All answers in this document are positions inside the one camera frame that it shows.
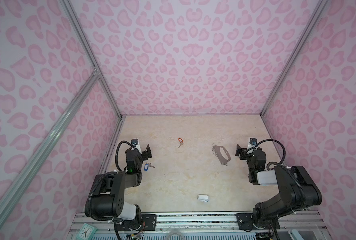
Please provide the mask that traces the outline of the red tagged key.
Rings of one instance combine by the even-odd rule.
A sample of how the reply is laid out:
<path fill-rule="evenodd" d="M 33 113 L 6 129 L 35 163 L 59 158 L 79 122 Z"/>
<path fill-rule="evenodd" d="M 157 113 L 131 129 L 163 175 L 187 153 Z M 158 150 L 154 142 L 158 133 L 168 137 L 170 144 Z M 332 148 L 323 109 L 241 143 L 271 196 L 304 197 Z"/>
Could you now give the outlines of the red tagged key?
<path fill-rule="evenodd" d="M 179 141 L 179 148 L 184 144 L 184 141 L 182 138 L 178 138 Z"/>

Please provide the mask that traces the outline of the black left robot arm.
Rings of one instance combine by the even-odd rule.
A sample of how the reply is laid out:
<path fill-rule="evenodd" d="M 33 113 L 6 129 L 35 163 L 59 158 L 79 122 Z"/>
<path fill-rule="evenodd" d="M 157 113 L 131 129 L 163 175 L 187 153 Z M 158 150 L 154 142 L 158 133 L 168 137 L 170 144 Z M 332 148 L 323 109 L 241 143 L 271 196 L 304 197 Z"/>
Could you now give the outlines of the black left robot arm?
<path fill-rule="evenodd" d="M 96 175 L 84 208 L 87 217 L 100 222 L 113 222 L 120 231 L 141 230 L 145 222 L 138 205 L 125 201 L 125 189 L 138 187 L 143 178 L 143 162 L 152 157 L 150 146 L 145 151 L 125 151 L 127 170 Z"/>

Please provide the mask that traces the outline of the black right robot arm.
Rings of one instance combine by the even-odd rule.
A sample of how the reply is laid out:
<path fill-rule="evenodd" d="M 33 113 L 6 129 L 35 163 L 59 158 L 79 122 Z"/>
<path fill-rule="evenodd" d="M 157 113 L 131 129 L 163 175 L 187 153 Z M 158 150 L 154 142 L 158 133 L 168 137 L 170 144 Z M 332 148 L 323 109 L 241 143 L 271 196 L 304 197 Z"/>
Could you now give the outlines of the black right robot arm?
<path fill-rule="evenodd" d="M 269 200 L 257 203 L 250 214 L 236 214 L 240 230 L 267 229 L 276 233 L 281 217 L 322 203 L 322 194 L 304 167 L 267 163 L 266 153 L 257 144 L 249 144 L 247 148 L 237 145 L 236 156 L 246 161 L 251 184 L 276 185 L 279 191 Z"/>

